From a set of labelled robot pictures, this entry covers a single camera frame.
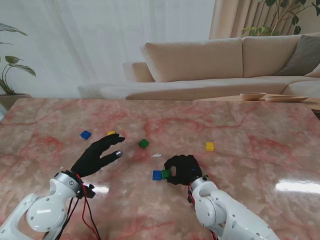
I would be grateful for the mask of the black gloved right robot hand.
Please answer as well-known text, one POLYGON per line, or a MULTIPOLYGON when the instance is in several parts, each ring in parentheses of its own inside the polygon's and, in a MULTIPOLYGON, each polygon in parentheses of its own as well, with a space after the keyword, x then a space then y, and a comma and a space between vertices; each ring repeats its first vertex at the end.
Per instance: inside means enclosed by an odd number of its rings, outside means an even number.
POLYGON ((171 171, 167 182, 173 185, 188 186, 203 176, 202 170, 193 155, 175 155, 164 163, 164 168, 171 171))

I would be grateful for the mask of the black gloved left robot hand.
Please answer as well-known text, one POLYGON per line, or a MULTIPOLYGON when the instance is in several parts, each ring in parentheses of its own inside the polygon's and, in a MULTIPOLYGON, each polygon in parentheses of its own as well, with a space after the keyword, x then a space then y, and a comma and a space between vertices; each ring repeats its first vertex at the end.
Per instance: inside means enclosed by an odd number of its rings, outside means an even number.
POLYGON ((124 140, 125 137, 113 133, 93 142, 75 162, 70 171, 80 178, 95 174, 123 155, 123 152, 118 150, 102 157, 102 154, 111 146, 122 143, 124 140))

